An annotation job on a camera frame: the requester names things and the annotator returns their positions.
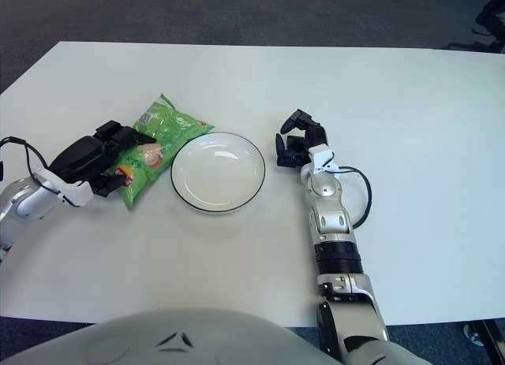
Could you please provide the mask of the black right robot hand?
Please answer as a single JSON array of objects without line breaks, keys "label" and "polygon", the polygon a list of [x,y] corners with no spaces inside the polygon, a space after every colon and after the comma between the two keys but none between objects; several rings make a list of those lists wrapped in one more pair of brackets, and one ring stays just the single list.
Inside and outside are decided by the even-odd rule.
[{"label": "black right robot hand", "polygon": [[[284,140],[282,135],[293,129],[304,133],[303,136],[288,135]],[[315,122],[312,116],[297,109],[283,123],[280,133],[275,135],[277,165],[289,168],[302,167],[310,162],[309,148],[321,144],[327,145],[327,135],[324,127]]]}]

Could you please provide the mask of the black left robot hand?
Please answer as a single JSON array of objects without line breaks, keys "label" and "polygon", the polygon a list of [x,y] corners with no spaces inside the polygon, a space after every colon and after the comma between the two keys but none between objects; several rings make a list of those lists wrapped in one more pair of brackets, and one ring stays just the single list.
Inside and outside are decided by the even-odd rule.
[{"label": "black left robot hand", "polygon": [[155,138],[116,121],[98,127],[67,147],[49,165],[49,170],[67,183],[87,181],[95,195],[106,197],[126,183],[123,173],[108,174],[120,155]]}]

